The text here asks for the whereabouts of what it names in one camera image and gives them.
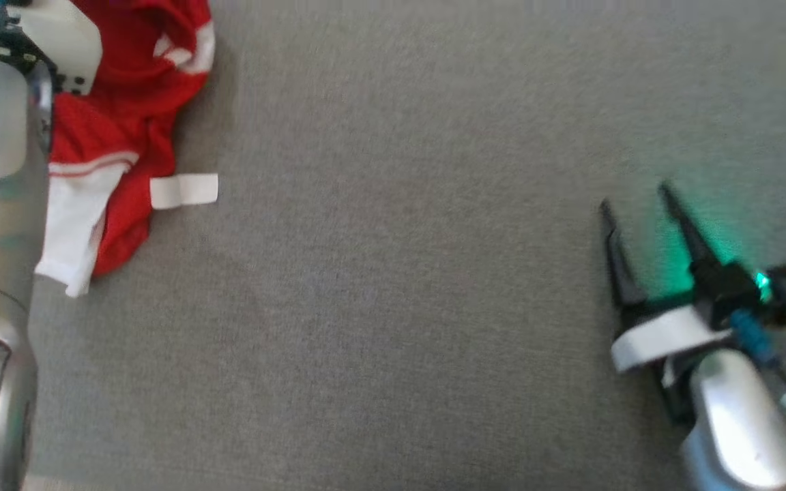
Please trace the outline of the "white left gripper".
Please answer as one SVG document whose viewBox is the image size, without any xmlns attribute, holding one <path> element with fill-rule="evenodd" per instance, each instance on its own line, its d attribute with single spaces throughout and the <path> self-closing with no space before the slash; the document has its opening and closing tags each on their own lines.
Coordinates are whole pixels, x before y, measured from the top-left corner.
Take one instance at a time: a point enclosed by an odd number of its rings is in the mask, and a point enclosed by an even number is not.
<svg viewBox="0 0 786 491">
<path fill-rule="evenodd" d="M 7 0 L 0 62 L 28 74 L 38 63 L 52 72 L 54 91 L 87 95 L 102 55 L 100 30 L 73 0 Z"/>
</svg>

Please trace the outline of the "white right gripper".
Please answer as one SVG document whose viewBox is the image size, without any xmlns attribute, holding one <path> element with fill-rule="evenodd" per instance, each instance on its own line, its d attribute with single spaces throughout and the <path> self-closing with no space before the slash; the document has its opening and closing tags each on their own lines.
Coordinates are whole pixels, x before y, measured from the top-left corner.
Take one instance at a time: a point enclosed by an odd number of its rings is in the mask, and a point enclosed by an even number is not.
<svg viewBox="0 0 786 491">
<path fill-rule="evenodd" d="M 665 211 L 679 228 L 689 269 L 705 274 L 718 270 L 718 257 L 708 245 L 670 181 L 659 184 Z M 649 370 L 671 420 L 694 420 L 690 373 L 701 358 L 732 342 L 732 330 L 713 330 L 693 305 L 690 292 L 648 299 L 625 254 L 622 233 L 609 199 L 600 204 L 603 252 L 621 327 L 611 343 L 615 371 Z"/>
</svg>

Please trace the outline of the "red and white jersey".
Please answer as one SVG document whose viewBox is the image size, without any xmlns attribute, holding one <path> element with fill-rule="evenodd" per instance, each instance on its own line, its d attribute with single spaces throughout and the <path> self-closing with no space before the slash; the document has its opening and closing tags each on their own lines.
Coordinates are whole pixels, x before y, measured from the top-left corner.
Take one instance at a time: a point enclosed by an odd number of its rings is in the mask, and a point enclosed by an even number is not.
<svg viewBox="0 0 786 491">
<path fill-rule="evenodd" d="M 88 292 L 147 241 L 152 185 L 177 171 L 173 131 L 216 56 L 210 0 L 74 0 L 100 31 L 85 96 L 54 108 L 44 251 L 35 272 Z"/>
</svg>

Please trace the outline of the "large grey sofa seat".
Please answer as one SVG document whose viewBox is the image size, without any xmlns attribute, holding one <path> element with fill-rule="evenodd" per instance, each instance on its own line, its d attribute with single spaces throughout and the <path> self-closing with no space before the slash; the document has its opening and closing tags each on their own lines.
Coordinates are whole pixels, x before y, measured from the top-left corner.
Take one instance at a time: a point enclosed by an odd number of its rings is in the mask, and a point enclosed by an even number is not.
<svg viewBox="0 0 786 491">
<path fill-rule="evenodd" d="M 174 141 L 218 202 L 35 284 L 28 489 L 688 491 L 609 357 L 598 206 L 653 295 L 688 280 L 663 180 L 786 263 L 786 0 L 209 4 Z"/>
</svg>

